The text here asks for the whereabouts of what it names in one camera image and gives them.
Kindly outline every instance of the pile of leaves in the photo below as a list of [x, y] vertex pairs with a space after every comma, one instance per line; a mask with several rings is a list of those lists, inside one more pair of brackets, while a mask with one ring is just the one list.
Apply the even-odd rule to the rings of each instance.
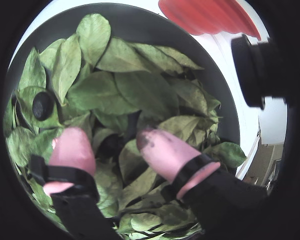
[[[191, 209], [162, 197], [168, 183], [148, 167], [135, 139], [138, 130], [158, 126], [224, 168], [242, 164], [246, 157], [240, 147], [217, 136], [221, 103], [204, 90], [195, 71], [204, 70], [176, 49], [112, 37], [100, 14], [85, 16], [75, 34], [43, 52], [32, 48], [6, 108], [3, 131], [12, 163], [35, 204], [64, 228], [51, 198], [31, 177], [28, 162], [36, 154], [48, 163], [52, 140], [64, 128], [77, 126], [95, 153], [97, 206], [123, 239], [176, 240], [201, 231]], [[42, 121], [32, 112], [40, 92], [54, 99], [51, 115]]]

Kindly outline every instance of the green leaf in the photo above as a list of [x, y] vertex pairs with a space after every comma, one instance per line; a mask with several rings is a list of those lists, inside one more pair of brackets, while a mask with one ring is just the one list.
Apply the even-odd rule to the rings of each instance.
[[166, 204], [155, 209], [155, 214], [162, 218], [162, 223], [169, 226], [179, 225], [189, 220], [189, 212], [176, 204]]
[[179, 113], [177, 95], [162, 76], [138, 71], [115, 73], [114, 78], [122, 96], [138, 109], [163, 118]]
[[154, 186], [157, 173], [150, 167], [135, 181], [126, 186], [119, 198], [119, 210], [123, 210], [132, 200], [148, 193]]
[[19, 167], [26, 166], [35, 151], [37, 147], [34, 144], [35, 137], [29, 129], [17, 126], [5, 139], [11, 160]]
[[113, 73], [150, 72], [146, 60], [142, 59], [127, 42], [116, 37], [111, 38], [107, 50], [96, 67]]
[[219, 100], [215, 99], [212, 95], [207, 93], [204, 89], [201, 89], [201, 90], [206, 99], [206, 103], [208, 106], [208, 112], [213, 111], [216, 107], [219, 107], [221, 105], [221, 102]]
[[79, 83], [86, 79], [90, 74], [92, 73], [92, 67], [90, 66], [89, 63], [85, 63], [83, 67], [80, 69], [79, 75], [77, 77], [77, 80], [73, 83]]
[[157, 49], [164, 52], [166, 55], [172, 57], [175, 59], [181, 66], [190, 68], [192, 70], [203, 70], [204, 68], [198, 66], [195, 64], [190, 58], [188, 58], [186, 55], [182, 54], [178, 50], [168, 47], [168, 46], [155, 46]]
[[119, 210], [118, 202], [115, 201], [112, 205], [101, 209], [100, 212], [103, 214], [105, 218], [113, 218], [118, 215], [118, 210]]
[[151, 238], [147, 238], [147, 240], [160, 240], [161, 237], [164, 235], [165, 233], [161, 233], [160, 235], [151, 237]]
[[131, 234], [135, 230], [131, 226], [131, 219], [132, 216], [130, 214], [125, 214], [121, 217], [119, 228], [117, 230], [117, 233], [119, 234]]
[[52, 140], [61, 136], [63, 128], [55, 128], [51, 130], [44, 130], [35, 137], [34, 142], [37, 146], [33, 154], [44, 158], [45, 163], [49, 163], [49, 159], [53, 152]]
[[201, 226], [199, 224], [196, 224], [196, 225], [194, 225], [194, 227], [192, 227], [190, 229], [166, 233], [166, 234], [164, 234], [164, 236], [162, 236], [161, 240], [183, 240], [186, 237], [189, 237], [200, 231], [202, 231]]
[[99, 127], [96, 129], [93, 140], [92, 140], [92, 150], [96, 155], [98, 153], [98, 149], [102, 142], [109, 137], [110, 135], [116, 134], [112, 129]]
[[97, 71], [73, 85], [68, 92], [69, 103], [81, 110], [98, 109], [108, 115], [124, 115], [138, 111], [119, 93], [110, 72]]
[[66, 127], [78, 127], [81, 128], [87, 135], [90, 142], [92, 141], [92, 126], [90, 123], [90, 112], [88, 111], [85, 115], [74, 117], [63, 123]]
[[216, 107], [221, 105], [221, 102], [218, 101], [217, 99], [215, 99], [212, 95], [210, 95], [209, 93], [207, 93], [204, 88], [203, 85], [200, 81], [198, 81], [197, 79], [192, 80], [191, 83], [193, 83], [194, 85], [196, 85], [197, 87], [199, 87], [201, 89], [201, 91], [203, 92], [203, 95], [205, 97], [206, 100], [206, 104], [208, 107], [208, 112], [211, 112], [212, 110], [214, 110]]
[[159, 216], [150, 213], [131, 214], [131, 226], [136, 231], [146, 231], [162, 223]]
[[100, 195], [97, 206], [100, 210], [118, 203], [123, 185], [121, 179], [113, 172], [113, 164], [97, 163], [94, 180]]
[[30, 86], [46, 88], [46, 71], [41, 65], [39, 53], [34, 47], [26, 59], [18, 84], [18, 91]]
[[19, 122], [19, 120], [16, 113], [16, 105], [14, 105], [12, 108], [12, 129], [15, 129], [19, 125], [17, 122]]
[[147, 169], [147, 166], [148, 164], [137, 148], [137, 141], [135, 139], [129, 141], [119, 155], [119, 167], [123, 181], [126, 184], [131, 183], [139, 177], [142, 170]]
[[163, 204], [166, 204], [167, 201], [165, 198], [162, 196], [161, 191], [162, 189], [169, 185], [169, 183], [166, 181], [156, 187], [155, 189], [151, 190], [147, 194], [143, 195], [141, 198], [141, 201], [126, 207], [126, 210], [129, 211], [147, 211], [149, 209], [155, 209], [155, 208], [160, 208]]
[[64, 99], [64, 106], [61, 106], [58, 111], [59, 120], [61, 123], [71, 120], [75, 117], [86, 115], [88, 110], [81, 110], [76, 108], [73, 104], [69, 104], [69, 101]]
[[47, 210], [51, 207], [52, 199], [45, 194], [43, 187], [40, 186], [34, 178], [28, 181], [33, 190], [33, 197], [39, 202], [42, 209]]
[[138, 130], [142, 130], [148, 126], [155, 127], [155, 126], [158, 126], [162, 121], [165, 121], [165, 120], [167, 120], [167, 118], [162, 118], [162, 116], [159, 117], [148, 111], [142, 111], [139, 115], [138, 122], [136, 124], [136, 128]]
[[206, 125], [209, 128], [213, 123], [208, 118], [198, 116], [174, 116], [159, 124], [163, 129], [183, 141], [187, 141], [194, 129]]
[[205, 140], [207, 131], [200, 129], [194, 129], [188, 140], [186, 141], [190, 146], [195, 149], [199, 149], [203, 141]]
[[203, 152], [230, 168], [239, 167], [247, 159], [240, 146], [232, 142], [222, 142], [206, 148]]
[[21, 113], [29, 126], [39, 128], [61, 127], [58, 117], [57, 104], [54, 102], [52, 114], [44, 121], [39, 121], [35, 118], [32, 112], [32, 104], [35, 96], [40, 92], [47, 92], [44, 88], [37, 86], [29, 86], [16, 92], [16, 98], [21, 107]]
[[119, 235], [123, 240], [130, 240], [130, 237], [125, 234], [119, 233]]
[[76, 34], [61, 43], [52, 69], [52, 87], [61, 105], [81, 67], [81, 49]]
[[51, 43], [42, 53], [40, 53], [40, 61], [42, 65], [49, 71], [52, 71], [56, 61], [57, 51], [60, 45], [65, 41], [61, 38]]
[[84, 60], [95, 67], [110, 39], [111, 27], [108, 20], [100, 14], [88, 14], [80, 21], [76, 33]]
[[220, 138], [214, 131], [212, 131], [210, 132], [209, 136], [206, 138], [206, 142], [208, 146], [214, 146], [220, 143]]
[[11, 132], [12, 132], [12, 125], [13, 125], [13, 107], [12, 107], [12, 101], [11, 97], [8, 101], [8, 104], [6, 106], [4, 115], [3, 115], [3, 135], [7, 138]]
[[155, 46], [144, 43], [129, 43], [141, 56], [154, 63], [161, 72], [166, 72], [172, 76], [182, 74], [182, 66], [172, 57], [164, 54]]
[[95, 109], [92, 111], [99, 122], [118, 134], [124, 134], [128, 128], [128, 115], [108, 115]]
[[180, 106], [190, 108], [200, 115], [208, 116], [207, 101], [199, 87], [190, 81], [177, 78], [169, 78], [167, 81], [181, 98]]
[[140, 240], [140, 239], [147, 238], [147, 237], [148, 237], [148, 235], [144, 235], [143, 233], [140, 233], [140, 232], [133, 232], [133, 233], [129, 234], [129, 238], [131, 240]]

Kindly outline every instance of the red lid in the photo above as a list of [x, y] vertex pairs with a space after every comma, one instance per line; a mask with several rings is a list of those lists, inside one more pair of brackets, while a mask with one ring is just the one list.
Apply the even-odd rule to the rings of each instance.
[[246, 11], [236, 0], [159, 0], [163, 14], [192, 35], [244, 33], [261, 40]]

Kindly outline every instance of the pink rubber fingertip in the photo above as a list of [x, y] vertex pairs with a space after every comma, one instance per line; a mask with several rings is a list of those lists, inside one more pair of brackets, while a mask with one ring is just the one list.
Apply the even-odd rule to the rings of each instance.
[[181, 200], [184, 195], [193, 187], [204, 181], [221, 166], [220, 162], [211, 162], [201, 168], [192, 178], [180, 189], [176, 198]]
[[43, 191], [46, 195], [50, 196], [51, 194], [62, 193], [72, 186], [74, 184], [70, 182], [51, 181], [44, 185]]
[[[86, 133], [79, 127], [66, 128], [60, 137], [52, 140], [53, 152], [50, 166], [72, 167], [84, 170], [94, 176], [95, 155]], [[72, 187], [70, 182], [48, 182], [43, 186], [45, 194], [61, 193]]]
[[170, 183], [180, 169], [201, 153], [173, 134], [161, 130], [142, 131], [137, 146], [148, 165]]

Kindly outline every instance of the black velcro strap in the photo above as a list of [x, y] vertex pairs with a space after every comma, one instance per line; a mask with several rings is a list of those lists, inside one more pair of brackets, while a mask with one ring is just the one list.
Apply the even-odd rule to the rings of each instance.
[[99, 194], [94, 178], [86, 171], [67, 166], [46, 165], [41, 156], [32, 155], [29, 163], [30, 172], [35, 181], [44, 186], [48, 182], [64, 182], [75, 184], [99, 201]]
[[175, 192], [178, 193], [180, 189], [191, 179], [191, 177], [202, 167], [211, 163], [211, 158], [203, 153], [199, 156], [194, 157], [190, 161], [188, 161], [179, 171], [177, 176], [172, 182], [172, 187]]
[[63, 225], [76, 240], [122, 240], [100, 212], [97, 201], [78, 186], [51, 194]]
[[76, 240], [121, 240], [97, 207], [99, 193], [88, 172], [74, 167], [49, 166], [37, 155], [31, 156], [29, 169], [41, 186], [54, 181], [74, 184], [50, 196], [57, 216]]

